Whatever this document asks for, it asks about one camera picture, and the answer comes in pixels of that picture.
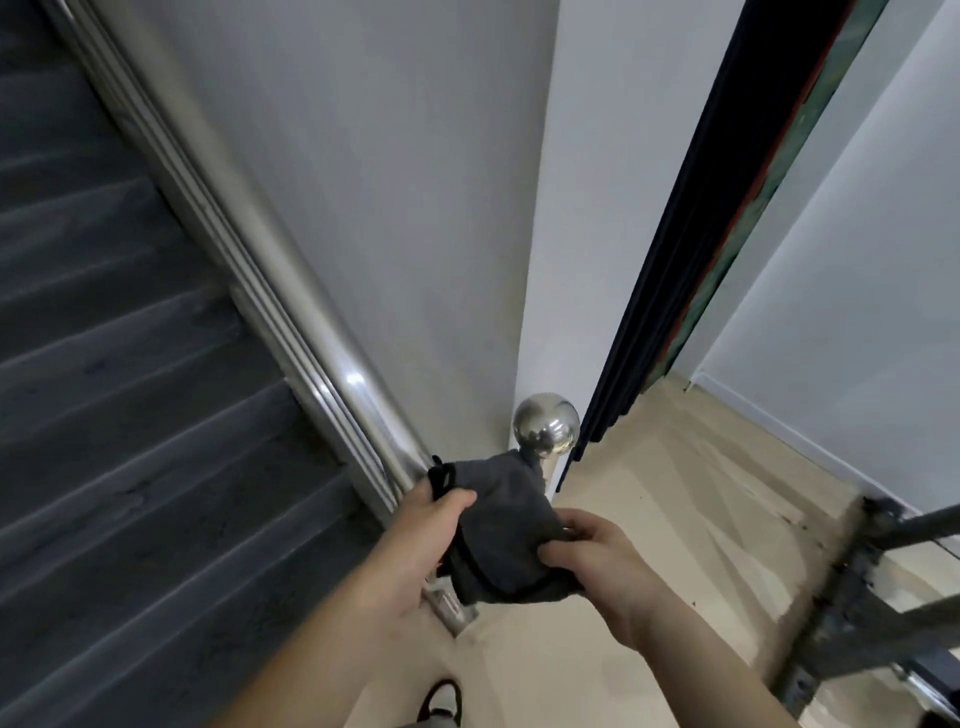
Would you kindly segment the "dark grey cleaning cloth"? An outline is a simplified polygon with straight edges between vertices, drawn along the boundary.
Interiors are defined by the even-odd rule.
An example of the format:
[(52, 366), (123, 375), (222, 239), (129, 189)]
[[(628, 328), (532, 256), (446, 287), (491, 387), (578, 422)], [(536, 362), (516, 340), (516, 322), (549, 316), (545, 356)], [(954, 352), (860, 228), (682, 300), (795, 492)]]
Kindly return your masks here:
[(427, 471), (434, 501), (456, 489), (473, 491), (438, 564), (465, 606), (537, 604), (582, 596), (569, 570), (546, 565), (541, 545), (573, 541), (544, 491), (535, 456), (511, 449), (486, 459), (445, 462)]

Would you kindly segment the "person's black and white shoe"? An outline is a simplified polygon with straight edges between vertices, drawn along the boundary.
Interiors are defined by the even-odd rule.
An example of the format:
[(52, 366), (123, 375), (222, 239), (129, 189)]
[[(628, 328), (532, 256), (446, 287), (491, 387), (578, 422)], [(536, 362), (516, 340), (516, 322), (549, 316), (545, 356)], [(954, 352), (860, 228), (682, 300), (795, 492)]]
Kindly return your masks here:
[(421, 703), (414, 728), (461, 728), (463, 695), (459, 683), (452, 678), (440, 679), (432, 685)]

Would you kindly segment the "white baseboard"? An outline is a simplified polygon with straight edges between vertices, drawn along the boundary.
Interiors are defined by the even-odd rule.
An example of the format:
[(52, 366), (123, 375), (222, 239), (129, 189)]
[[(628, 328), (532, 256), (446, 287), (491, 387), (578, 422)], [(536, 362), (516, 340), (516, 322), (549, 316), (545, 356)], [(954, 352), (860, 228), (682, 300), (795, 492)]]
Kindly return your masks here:
[(773, 435), (799, 455), (802, 455), (830, 473), (837, 480), (842, 480), (855, 486), (865, 495), (888, 497), (903, 506), (910, 516), (919, 516), (924, 513), (922, 509), (914, 507), (903, 497), (896, 495), (893, 491), (882, 486), (878, 481), (870, 478), (821, 445), (814, 443), (810, 438), (769, 414), (762, 409), (762, 407), (751, 403), (744, 396), (716, 381), (711, 376), (705, 373), (695, 373), (690, 379), (689, 384), (712, 395), (719, 402), (731, 408), (754, 425), (759, 426), (763, 431)]

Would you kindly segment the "dark door frame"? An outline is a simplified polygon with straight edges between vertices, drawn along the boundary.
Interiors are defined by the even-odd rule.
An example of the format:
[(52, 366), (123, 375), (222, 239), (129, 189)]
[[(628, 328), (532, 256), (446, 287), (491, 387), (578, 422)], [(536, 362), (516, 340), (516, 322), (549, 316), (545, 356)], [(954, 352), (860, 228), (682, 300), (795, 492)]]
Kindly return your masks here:
[(889, 0), (746, 0), (559, 470), (673, 368)]

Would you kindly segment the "person's right hand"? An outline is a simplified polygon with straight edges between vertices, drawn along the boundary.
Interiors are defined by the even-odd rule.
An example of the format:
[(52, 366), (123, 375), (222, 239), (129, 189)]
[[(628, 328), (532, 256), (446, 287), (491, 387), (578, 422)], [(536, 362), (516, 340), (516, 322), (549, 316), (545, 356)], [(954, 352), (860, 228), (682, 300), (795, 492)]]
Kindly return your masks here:
[(656, 618), (675, 595), (646, 563), (626, 533), (602, 516), (570, 507), (554, 510), (565, 533), (562, 541), (593, 542), (588, 574), (571, 574), (622, 646), (652, 654)]

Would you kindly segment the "person's right forearm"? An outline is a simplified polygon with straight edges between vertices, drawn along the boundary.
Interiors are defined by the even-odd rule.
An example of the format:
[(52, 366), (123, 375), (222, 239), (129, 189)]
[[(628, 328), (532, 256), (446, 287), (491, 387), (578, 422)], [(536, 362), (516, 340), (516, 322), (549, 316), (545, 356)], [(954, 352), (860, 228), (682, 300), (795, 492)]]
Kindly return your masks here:
[(750, 665), (673, 592), (645, 593), (629, 614), (631, 645), (679, 728), (801, 728)]

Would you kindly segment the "dark metal scaffold frame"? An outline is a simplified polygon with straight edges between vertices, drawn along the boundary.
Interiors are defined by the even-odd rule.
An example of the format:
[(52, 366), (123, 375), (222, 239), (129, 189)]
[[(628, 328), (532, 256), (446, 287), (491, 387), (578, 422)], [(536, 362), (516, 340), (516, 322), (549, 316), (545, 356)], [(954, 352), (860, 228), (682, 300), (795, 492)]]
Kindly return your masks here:
[(770, 692), (798, 720), (835, 678), (890, 669), (923, 708), (917, 728), (960, 728), (960, 593), (898, 612), (875, 590), (887, 552), (960, 536), (960, 504), (905, 515), (860, 498), (851, 536), (774, 673)]

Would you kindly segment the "stainless steel stair handrail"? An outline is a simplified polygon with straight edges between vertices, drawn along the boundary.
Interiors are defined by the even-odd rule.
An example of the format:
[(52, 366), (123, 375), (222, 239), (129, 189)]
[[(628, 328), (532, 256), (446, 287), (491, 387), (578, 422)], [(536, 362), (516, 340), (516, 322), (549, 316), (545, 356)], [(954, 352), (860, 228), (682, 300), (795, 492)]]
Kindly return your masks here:
[(171, 204), (233, 279), (247, 321), (353, 467), (383, 526), (431, 464), (423, 439), (338, 312), (293, 234), (210, 121), (177, 62), (94, 0), (40, 0)]

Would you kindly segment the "dark grey staircase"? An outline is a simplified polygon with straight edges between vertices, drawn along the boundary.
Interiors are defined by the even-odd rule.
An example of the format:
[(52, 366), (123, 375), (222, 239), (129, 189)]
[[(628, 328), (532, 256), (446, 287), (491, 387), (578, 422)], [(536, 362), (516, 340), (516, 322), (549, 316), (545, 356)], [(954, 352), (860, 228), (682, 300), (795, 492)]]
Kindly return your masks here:
[(379, 527), (40, 0), (0, 0), (0, 728), (196, 728)]

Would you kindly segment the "person's left forearm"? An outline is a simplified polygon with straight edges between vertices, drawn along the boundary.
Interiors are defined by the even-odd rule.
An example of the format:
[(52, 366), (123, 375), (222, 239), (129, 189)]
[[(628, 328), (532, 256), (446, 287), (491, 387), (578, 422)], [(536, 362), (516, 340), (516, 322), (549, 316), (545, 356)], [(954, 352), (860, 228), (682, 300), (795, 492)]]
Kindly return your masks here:
[(418, 583), (359, 569), (310, 613), (208, 728), (344, 728)]

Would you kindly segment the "person's left hand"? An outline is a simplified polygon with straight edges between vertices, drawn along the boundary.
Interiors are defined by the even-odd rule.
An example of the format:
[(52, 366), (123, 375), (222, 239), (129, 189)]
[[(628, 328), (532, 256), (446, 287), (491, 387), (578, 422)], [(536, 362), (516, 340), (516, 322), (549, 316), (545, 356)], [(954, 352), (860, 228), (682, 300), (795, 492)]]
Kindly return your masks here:
[(427, 479), (402, 498), (392, 521), (359, 568), (364, 595), (384, 614), (404, 616), (420, 603), (426, 581), (449, 549), (457, 525), (435, 525), (437, 501)]

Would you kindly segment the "shiny steel ball newel post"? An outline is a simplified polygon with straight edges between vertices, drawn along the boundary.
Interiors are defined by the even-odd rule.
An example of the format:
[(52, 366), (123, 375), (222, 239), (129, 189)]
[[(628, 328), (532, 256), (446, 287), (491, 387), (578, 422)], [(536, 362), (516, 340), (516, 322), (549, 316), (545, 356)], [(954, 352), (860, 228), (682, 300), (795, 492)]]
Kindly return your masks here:
[(557, 465), (577, 444), (580, 429), (578, 411), (560, 394), (531, 394), (514, 409), (512, 438), (522, 460), (540, 474), (548, 500), (556, 492), (553, 480)]

